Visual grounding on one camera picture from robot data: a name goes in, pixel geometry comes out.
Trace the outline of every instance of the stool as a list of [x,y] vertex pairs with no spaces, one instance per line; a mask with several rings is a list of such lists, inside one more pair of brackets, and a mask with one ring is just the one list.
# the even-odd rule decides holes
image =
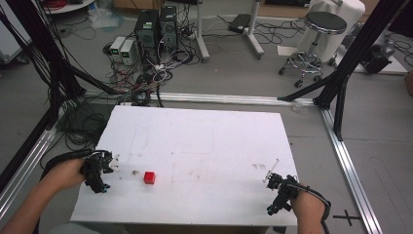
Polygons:
[[291,64],[301,71],[301,79],[295,82],[295,87],[300,88],[303,85],[303,79],[307,73],[317,74],[313,80],[317,82],[322,78],[322,62],[313,54],[321,34],[338,35],[346,30],[347,23],[339,16],[328,12],[310,12],[304,17],[305,24],[317,32],[316,39],[312,43],[309,52],[296,52],[292,54],[280,69],[279,75],[284,75],[285,67]]

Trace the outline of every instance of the gray floor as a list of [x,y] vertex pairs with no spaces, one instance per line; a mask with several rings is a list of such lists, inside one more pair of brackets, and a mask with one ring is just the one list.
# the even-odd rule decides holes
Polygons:
[[[86,13],[68,14],[64,16],[64,20],[79,21],[85,16]],[[208,25],[219,20],[205,19],[205,22]],[[77,28],[87,26],[85,23],[77,25]],[[125,20],[117,29],[97,29],[93,40],[71,35],[64,38],[63,43],[86,70],[94,77],[105,80],[105,74],[111,70],[109,60],[101,52],[102,47],[113,41],[116,35],[129,34],[133,26],[134,21]],[[85,38],[94,37],[94,32],[90,29],[77,33]],[[298,40],[299,37],[284,39],[282,44],[293,46]],[[211,53],[210,61],[176,68],[173,79],[163,87],[162,92],[281,97],[296,91],[293,86],[296,80],[294,72],[278,75],[285,58],[278,56],[276,45],[263,45],[266,54],[258,60],[254,54],[244,53],[251,48],[242,36],[206,38],[206,42],[214,44],[207,45]],[[230,54],[219,50],[217,46],[241,54]],[[0,136],[0,170],[3,170],[48,105],[45,104],[47,87],[31,65],[12,64],[2,69],[0,74],[0,97],[5,100],[0,104],[0,130],[5,133]],[[84,82],[82,86],[89,91],[95,90]],[[318,93],[319,91],[315,91],[306,98],[314,98]],[[409,233],[413,229],[413,199],[410,195],[413,192],[413,183],[410,182],[413,179],[413,160],[410,157],[413,151],[412,104],[413,97],[407,94],[402,76],[353,74],[350,79],[343,137],[384,233]],[[349,215],[359,215],[316,107],[311,107],[308,113],[303,115],[289,107],[168,102],[165,105],[178,108],[279,112],[301,181],[312,185],[331,201],[332,215],[343,215],[344,210],[347,210]],[[65,151],[65,146],[58,144],[49,157]],[[10,212],[0,220],[1,225],[38,180],[40,173],[39,168],[34,171],[12,204]],[[42,233],[47,233],[54,226],[69,220],[76,197],[77,188],[73,188],[54,198],[42,217]],[[331,216],[327,225],[331,233],[365,232],[359,220],[353,220],[350,226],[345,219]],[[294,232],[294,228],[287,229],[287,233]]]

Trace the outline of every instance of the desk leg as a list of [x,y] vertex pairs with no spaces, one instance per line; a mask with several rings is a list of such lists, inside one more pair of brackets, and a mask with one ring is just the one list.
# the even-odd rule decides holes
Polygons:
[[202,55],[202,62],[209,60],[209,52],[207,51],[206,43],[203,39],[203,0],[198,0],[198,28],[195,32],[195,37],[197,38],[198,47],[200,48]]
[[264,50],[262,50],[261,45],[258,43],[253,32],[254,32],[255,21],[258,15],[258,8],[259,8],[260,2],[261,0],[253,0],[252,10],[251,10],[251,21],[249,23],[249,28],[245,29],[246,36],[248,40],[251,42],[252,46],[254,47],[255,52],[258,55],[258,59],[261,59],[261,56],[264,55]]

